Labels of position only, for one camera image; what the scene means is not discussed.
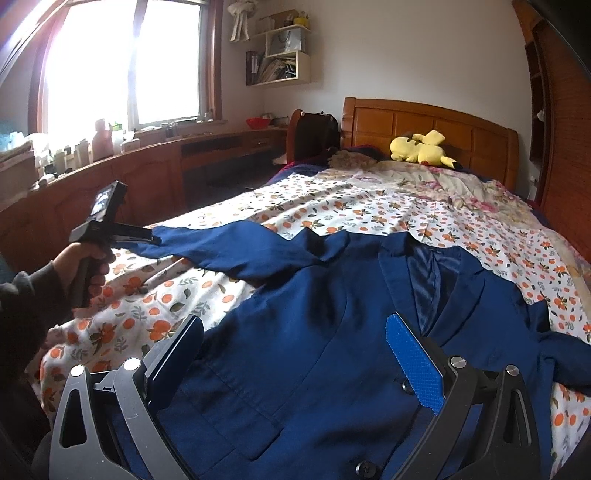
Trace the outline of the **person's left hand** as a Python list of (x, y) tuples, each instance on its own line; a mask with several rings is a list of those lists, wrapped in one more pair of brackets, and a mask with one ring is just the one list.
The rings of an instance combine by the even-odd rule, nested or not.
[(88, 281), (87, 288), (90, 297), (93, 298), (100, 294), (105, 285), (105, 276), (109, 272), (109, 264), (115, 260), (110, 249), (103, 249), (101, 246), (89, 242), (74, 242), (53, 259), (53, 268), (67, 297), (70, 297), (71, 285), (81, 262), (87, 259), (98, 262), (98, 268)]

